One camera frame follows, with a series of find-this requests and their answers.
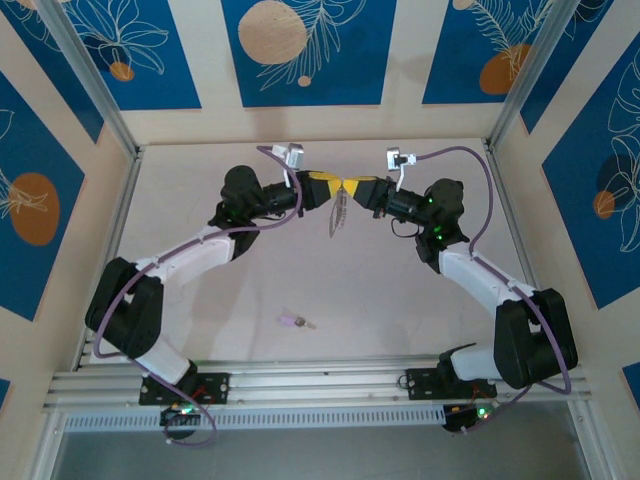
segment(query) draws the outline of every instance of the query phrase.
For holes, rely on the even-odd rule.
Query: white line drawing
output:
[[[356,1],[357,6],[349,8],[348,13],[346,7]],[[291,18],[287,18],[287,21],[299,22],[300,28],[306,31],[306,37],[303,36],[302,45],[294,58],[281,63],[261,65],[262,71],[258,77],[264,78],[260,88],[260,91],[264,91],[280,81],[285,81],[287,85],[297,81],[301,87],[309,86],[316,73],[322,70],[323,64],[331,61],[332,50],[340,53],[342,45],[338,28],[356,18],[366,6],[367,0],[264,0],[258,3],[265,14],[268,11],[279,15],[288,14]]]
[[[64,9],[99,69],[121,81],[133,79],[133,65],[164,73],[153,49],[169,31],[138,20],[138,0],[72,0]]]
[[[539,0],[534,7],[529,0],[525,11],[517,17],[509,0],[452,0],[457,10],[469,10],[476,16],[482,36],[488,38],[498,54],[509,61],[509,76],[513,80],[524,59],[525,44],[538,31],[551,10],[554,0]]]
[[[620,214],[620,252],[630,253],[640,247],[640,140],[636,136],[640,128],[640,49],[620,78],[607,126],[614,134],[611,148],[617,171],[598,193],[594,206],[601,218]]]
[[[35,10],[31,0],[2,0],[7,9],[22,23],[22,26],[36,40],[44,43],[55,52],[59,52],[58,44],[55,42],[49,29],[45,26],[42,18]]]
[[[573,41],[576,35],[578,23],[594,23],[597,22],[605,11],[605,7],[609,0],[595,0],[599,4],[591,4],[582,0],[576,8],[573,17],[569,20],[569,24],[564,29],[564,33]]]
[[[14,112],[11,110],[0,110],[0,140],[5,137],[11,128],[13,115]],[[14,187],[4,175],[2,169],[0,169],[0,219],[5,218],[14,209],[19,213],[21,207],[34,208],[41,212],[46,212],[48,210],[47,206],[42,205],[46,198],[46,193],[34,196]]]

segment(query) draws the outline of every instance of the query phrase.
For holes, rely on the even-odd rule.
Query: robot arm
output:
[[[340,187],[340,180],[320,172],[299,171],[296,177],[302,187],[300,216],[330,200]],[[119,303],[103,338],[166,382],[192,393],[196,366],[161,334],[164,291],[177,289],[207,270],[238,258],[259,231],[219,232],[255,227],[255,219],[283,215],[296,206],[297,195],[288,179],[261,187],[250,167],[232,168],[225,177],[215,216],[183,246],[136,262],[116,258],[107,264],[87,312],[86,325],[98,331],[107,309],[127,282],[149,269]],[[169,252],[173,252],[171,258],[159,262]]]
[[[411,157],[402,160],[400,170],[415,164]],[[399,188],[398,183],[361,177],[346,180],[344,186],[357,203],[373,211],[374,218],[390,215],[422,228],[415,237],[420,260],[464,288],[495,321],[493,343],[465,345],[440,356],[443,382],[503,379],[513,388],[523,388],[560,373],[550,341],[536,331],[538,320],[520,293],[540,309],[567,368],[574,368],[578,356],[562,296],[553,289],[538,292],[470,251],[469,239],[458,225],[464,213],[462,183],[440,179],[423,195]]]

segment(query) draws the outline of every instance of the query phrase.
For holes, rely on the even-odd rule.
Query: purple cable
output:
[[[260,232],[260,231],[263,231],[263,230],[273,230],[274,228],[278,228],[278,227],[284,225],[285,223],[293,220],[293,218],[298,214],[298,211],[300,210],[300,207],[302,207],[302,185],[300,185],[300,180],[298,180],[298,177],[297,177],[296,173],[286,163],[284,163],[277,155],[275,155],[273,152],[271,152],[271,149],[269,147],[259,146],[259,147],[256,147],[256,148],[258,149],[259,152],[264,153],[268,157],[270,157],[273,160],[275,160],[291,177],[291,180],[293,181],[293,184],[294,184],[294,187],[295,187],[295,190],[296,190],[296,193],[297,193],[295,207],[282,220],[279,220],[279,221],[277,221],[275,223],[272,223],[270,225],[261,225],[261,226],[253,226],[253,227],[236,227],[236,228],[229,228],[227,230],[219,230],[217,232],[210,233],[209,235],[206,235],[205,237],[203,237],[203,239],[202,239],[203,241],[204,240],[211,240],[212,238],[220,237],[220,236],[223,236],[223,235],[225,235],[225,236],[226,235],[230,235],[230,234],[233,234],[233,233]],[[193,247],[195,245],[199,245],[199,244],[200,244],[200,239],[196,238],[196,239],[190,240],[190,241],[188,241],[186,243],[183,243],[182,245],[177,246],[173,250],[171,250],[168,253],[165,253],[163,256],[161,256],[155,264],[150,264],[150,265],[147,265],[146,267],[144,267],[142,270],[140,270],[138,273],[136,273],[131,278],[131,280],[129,280],[126,283],[126,285],[124,287],[122,287],[122,290],[120,290],[118,292],[118,294],[115,296],[115,298],[113,299],[113,301],[109,305],[109,308],[107,309],[106,313],[104,314],[104,317],[102,318],[102,322],[100,322],[100,326],[98,327],[98,330],[96,331],[95,343],[93,344],[93,354],[97,358],[112,358],[112,357],[124,356],[124,354],[122,354],[120,352],[114,352],[114,353],[102,353],[102,352],[100,352],[100,342],[102,341],[102,337],[104,335],[104,332],[107,329],[107,325],[111,321],[111,317],[113,316],[113,313],[115,312],[116,308],[118,307],[118,305],[120,304],[122,299],[124,299],[126,293],[129,290],[131,290],[131,288],[133,288],[133,286],[138,282],[138,280],[140,280],[140,278],[142,278],[144,275],[146,275],[150,270],[153,270],[157,265],[160,265],[161,263],[166,262],[170,258],[172,258],[172,257],[184,252],[185,250],[188,250],[189,248],[191,248],[191,247]],[[202,414],[205,417],[207,417],[209,422],[211,422],[211,426],[212,426],[211,435],[206,440],[203,440],[202,442],[197,442],[197,443],[184,443],[184,442],[178,442],[178,441],[170,439],[169,435],[168,435],[168,425],[165,426],[165,429],[164,429],[163,433],[167,437],[168,440],[171,440],[172,444],[180,445],[180,446],[183,446],[183,447],[204,447],[204,446],[212,444],[215,441],[215,437],[216,437],[215,421],[214,421],[213,417],[211,416],[211,414],[207,411],[206,408],[204,408],[201,404],[196,402],[195,399],[193,399],[192,397],[190,397],[186,393],[182,392],[180,389],[176,388],[174,385],[172,385],[169,382],[167,382],[166,380],[160,378],[158,375],[154,374],[153,372],[149,372],[149,370],[147,370],[147,368],[145,368],[143,365],[138,363],[136,360],[129,359],[129,361],[131,363],[133,363],[134,365],[137,365],[138,367],[140,367],[144,372],[149,373],[149,376],[151,378],[153,378],[156,382],[160,383],[162,386],[164,386],[168,390],[172,391],[173,393],[175,393],[176,395],[180,396],[185,401],[189,402],[191,405],[196,407],[198,410],[200,410],[200,412],[202,412]]]
[[[480,231],[477,233],[475,237],[473,237],[473,240],[471,240],[471,243],[469,244],[469,255],[471,255],[471,257],[476,262],[478,262],[478,264],[482,266],[485,270],[493,274],[505,285],[509,285],[509,279],[506,278],[502,273],[500,273],[498,270],[493,268],[491,265],[489,265],[487,262],[485,262],[481,258],[474,257],[476,243],[478,243],[478,240],[480,239],[480,237],[482,237],[482,235],[484,235],[484,233],[487,231],[487,228],[489,227],[489,223],[491,222],[491,217],[493,216],[493,182],[491,181],[491,173],[489,171],[489,167],[487,166],[486,162],[483,160],[483,158],[480,155],[478,155],[478,153],[475,150],[472,150],[471,148],[465,147],[463,145],[456,145],[453,147],[443,148],[442,150],[437,150],[427,155],[420,155],[416,157],[416,160],[427,160],[427,159],[438,157],[440,155],[444,155],[445,153],[454,152],[454,151],[463,151],[463,152],[470,153],[475,157],[476,160],[478,160],[478,162],[480,162],[480,165],[482,166],[482,170],[484,171],[485,177],[487,179],[487,186],[489,187],[489,210],[487,212],[487,218],[485,219],[484,224],[482,225],[482,228],[480,229]],[[549,339],[549,343],[551,344],[551,349],[553,350],[553,353],[556,356],[556,360],[558,362],[558,365],[560,366],[560,372],[562,373],[562,378],[564,380],[564,389],[558,388],[547,382],[538,382],[538,385],[541,385],[557,393],[569,395],[571,393],[571,379],[569,378],[569,370],[567,369],[567,364],[564,360],[564,357],[562,356],[562,352],[560,350],[560,345],[558,344],[558,340],[553,334],[553,331],[551,330],[549,323],[547,322],[546,318],[544,318],[544,315],[542,315],[542,312],[540,311],[538,306],[535,303],[533,303],[531,299],[522,290],[520,290],[518,287],[513,287],[512,290],[520,298],[522,298],[522,300],[524,300],[524,302],[533,311],[534,315],[538,319],[538,322],[540,323],[542,330],[544,331],[547,338]],[[529,386],[529,387],[526,387],[524,390],[520,391],[518,395],[516,395],[512,400],[510,400],[508,403],[503,405],[501,409],[510,407],[511,405],[515,404],[518,400],[524,397],[529,392],[530,389],[531,387]],[[493,420],[495,415],[496,414],[494,413],[487,420],[477,423],[473,427],[468,428],[466,432],[476,430],[477,428],[484,425],[488,421]]]

